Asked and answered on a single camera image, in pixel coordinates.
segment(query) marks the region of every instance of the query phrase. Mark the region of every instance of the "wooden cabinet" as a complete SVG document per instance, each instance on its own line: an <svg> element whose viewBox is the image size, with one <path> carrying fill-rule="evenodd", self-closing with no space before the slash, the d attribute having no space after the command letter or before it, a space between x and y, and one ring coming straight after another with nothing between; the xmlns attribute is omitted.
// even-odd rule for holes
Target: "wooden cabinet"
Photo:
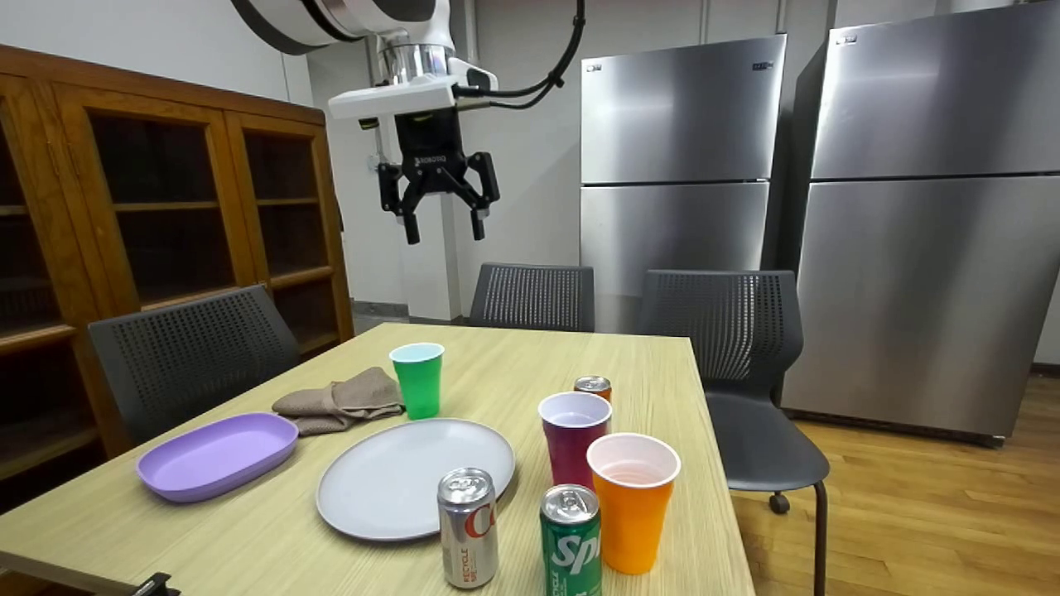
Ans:
<svg viewBox="0 0 1060 596"><path fill-rule="evenodd" d="M126 446L93 317L262 282L304 353L352 339L317 111L0 46L0 129L0 489Z"/></svg>

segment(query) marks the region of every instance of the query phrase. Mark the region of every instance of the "dining table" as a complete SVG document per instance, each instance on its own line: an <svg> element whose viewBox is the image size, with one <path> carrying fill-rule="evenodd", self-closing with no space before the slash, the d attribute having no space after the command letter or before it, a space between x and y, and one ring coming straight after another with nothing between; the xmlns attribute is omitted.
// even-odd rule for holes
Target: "dining table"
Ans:
<svg viewBox="0 0 1060 596"><path fill-rule="evenodd" d="M87 592L133 592L151 574L187 596L457 592L444 584L437 534L356 539L328 527L317 511L328 466L371 438L416 425L404 414L300 438L278 466L208 499L170 505L139 479L146 453L206 425L267 414L291 391L328 387L366 368L393 374L386 353L408 342L444 345L441 422L485 427L512 453L512 479L497 499L497 576L481 592L547 592L540 499L552 478L537 400L569 391L584 374L614 384L610 431L653 435L682 457L656 566L642 576L604 566L604 592L756 590L685 339L470 326L376 326L18 505L0 516L0 569Z"/></svg>

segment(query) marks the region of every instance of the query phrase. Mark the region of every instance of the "wooden floor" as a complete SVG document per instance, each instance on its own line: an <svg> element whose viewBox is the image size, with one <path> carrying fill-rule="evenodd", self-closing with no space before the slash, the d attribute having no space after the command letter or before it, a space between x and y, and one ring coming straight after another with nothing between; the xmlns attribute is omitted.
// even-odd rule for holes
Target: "wooden floor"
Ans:
<svg viewBox="0 0 1060 596"><path fill-rule="evenodd" d="M999 451L797 425L831 459L829 592L1060 592L1060 378L1033 374ZM762 596L812 592L812 489L736 516Z"/></svg>

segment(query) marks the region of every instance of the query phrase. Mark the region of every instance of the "chair backrest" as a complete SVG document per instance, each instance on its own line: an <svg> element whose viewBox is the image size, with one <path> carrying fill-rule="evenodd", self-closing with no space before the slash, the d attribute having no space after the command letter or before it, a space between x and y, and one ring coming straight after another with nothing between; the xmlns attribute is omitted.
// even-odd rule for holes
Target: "chair backrest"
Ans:
<svg viewBox="0 0 1060 596"><path fill-rule="evenodd" d="M692 339L704 387L770 398L801 353L792 272L647 272L640 333Z"/></svg>
<svg viewBox="0 0 1060 596"><path fill-rule="evenodd" d="M470 320L593 333L593 268L481 266Z"/></svg>
<svg viewBox="0 0 1060 596"><path fill-rule="evenodd" d="M296 336L262 286L93 320L88 342L134 441L298 361Z"/></svg>

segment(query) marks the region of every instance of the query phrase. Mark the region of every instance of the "napkin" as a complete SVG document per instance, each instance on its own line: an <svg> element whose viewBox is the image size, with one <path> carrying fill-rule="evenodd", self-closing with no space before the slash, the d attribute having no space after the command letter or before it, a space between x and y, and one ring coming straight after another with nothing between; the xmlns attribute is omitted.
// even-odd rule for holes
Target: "napkin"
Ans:
<svg viewBox="0 0 1060 596"><path fill-rule="evenodd" d="M270 403L275 414L298 425L298 438L340 435L355 425L399 414L396 384L379 370L366 368L331 387L291 391Z"/></svg>

